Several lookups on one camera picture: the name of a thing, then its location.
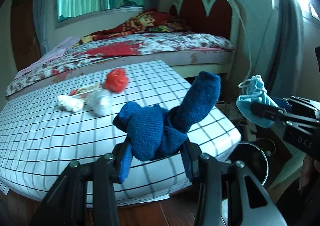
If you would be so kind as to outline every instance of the knit fabric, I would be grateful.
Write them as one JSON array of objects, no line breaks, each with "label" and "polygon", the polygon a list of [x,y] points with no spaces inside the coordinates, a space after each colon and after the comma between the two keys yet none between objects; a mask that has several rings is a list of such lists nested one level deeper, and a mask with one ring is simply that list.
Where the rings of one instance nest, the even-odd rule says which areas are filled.
[{"label": "knit fabric", "polygon": [[132,154],[141,161],[173,155],[187,139],[190,127],[204,119],[220,94],[220,77],[202,71],[180,106],[170,111],[159,105],[141,107],[126,103],[113,125],[131,138]]}]

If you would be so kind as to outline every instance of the checkered tablecloth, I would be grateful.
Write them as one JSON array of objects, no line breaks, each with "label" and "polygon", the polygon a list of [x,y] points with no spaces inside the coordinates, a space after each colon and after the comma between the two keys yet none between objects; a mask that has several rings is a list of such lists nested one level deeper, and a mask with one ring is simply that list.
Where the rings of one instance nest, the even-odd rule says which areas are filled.
[{"label": "checkered tablecloth", "polygon": [[[123,66],[129,77],[124,92],[113,94],[112,114],[96,117],[85,105],[78,113],[61,110],[56,97],[72,89],[103,82],[111,70],[53,84],[9,101],[0,114],[0,190],[9,188],[41,200],[71,160],[97,160],[124,141],[126,134],[112,125],[122,106],[159,104],[171,109],[181,103],[190,84],[162,61]],[[191,142],[216,157],[240,141],[240,133],[217,108],[188,133]],[[129,176],[115,184],[117,204],[157,198],[189,186],[181,155],[141,162],[133,158]],[[88,183],[88,207],[92,182]]]}]

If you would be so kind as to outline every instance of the bed frame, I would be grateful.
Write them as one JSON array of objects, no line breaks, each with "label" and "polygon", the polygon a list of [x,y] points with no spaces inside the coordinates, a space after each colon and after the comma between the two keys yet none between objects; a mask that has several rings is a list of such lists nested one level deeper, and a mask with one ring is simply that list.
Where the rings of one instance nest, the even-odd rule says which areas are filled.
[{"label": "bed frame", "polygon": [[[193,31],[223,36],[235,47],[239,31],[237,11],[239,12],[239,7],[234,0],[182,0],[181,3],[173,3],[170,8],[170,14],[186,20]],[[163,60],[184,78],[195,77],[201,71],[208,71],[217,74],[226,73],[228,79],[235,51],[188,50],[183,51],[183,57],[181,57],[182,52],[163,52],[105,59],[40,80],[8,96],[7,99],[12,100],[50,84],[88,73],[154,60]]]}]

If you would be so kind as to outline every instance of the wooden door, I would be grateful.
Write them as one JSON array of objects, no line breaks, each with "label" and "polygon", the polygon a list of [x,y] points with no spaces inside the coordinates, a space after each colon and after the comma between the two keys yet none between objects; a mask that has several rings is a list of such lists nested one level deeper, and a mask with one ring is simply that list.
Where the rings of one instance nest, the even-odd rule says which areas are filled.
[{"label": "wooden door", "polygon": [[10,32],[13,56],[18,71],[40,59],[32,10],[33,0],[12,0]]}]

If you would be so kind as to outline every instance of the blue face mask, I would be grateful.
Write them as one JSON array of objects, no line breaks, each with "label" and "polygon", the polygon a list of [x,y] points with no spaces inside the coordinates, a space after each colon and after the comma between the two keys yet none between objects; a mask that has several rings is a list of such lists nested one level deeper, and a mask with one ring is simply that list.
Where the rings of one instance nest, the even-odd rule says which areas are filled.
[{"label": "blue face mask", "polygon": [[278,105],[267,95],[267,90],[264,87],[262,78],[260,75],[252,76],[251,79],[247,79],[239,84],[239,88],[247,88],[246,95],[240,95],[237,99],[236,105],[241,114],[249,120],[251,123],[255,123],[260,127],[269,128],[274,124],[274,121],[260,118],[251,113],[250,105],[252,102],[260,102],[266,105],[277,107]]}]

